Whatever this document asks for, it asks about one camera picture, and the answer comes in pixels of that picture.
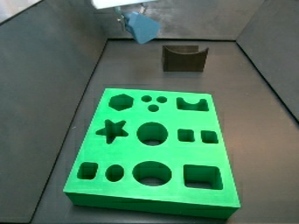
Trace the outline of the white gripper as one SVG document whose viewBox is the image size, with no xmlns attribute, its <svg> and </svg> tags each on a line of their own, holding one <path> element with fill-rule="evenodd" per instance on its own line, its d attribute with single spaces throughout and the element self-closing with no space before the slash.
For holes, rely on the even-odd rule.
<svg viewBox="0 0 299 224">
<path fill-rule="evenodd" d="M 90 0 L 90 3 L 97 10 L 114 7 L 116 21 L 120 23 L 121 31 L 124 31 L 125 17 L 123 15 L 120 6 L 129 5 L 129 4 L 140 4 L 139 13 L 145 14 L 145 11 L 148 8 L 147 3 L 152 1 L 156 1 L 156 0 Z"/>
</svg>

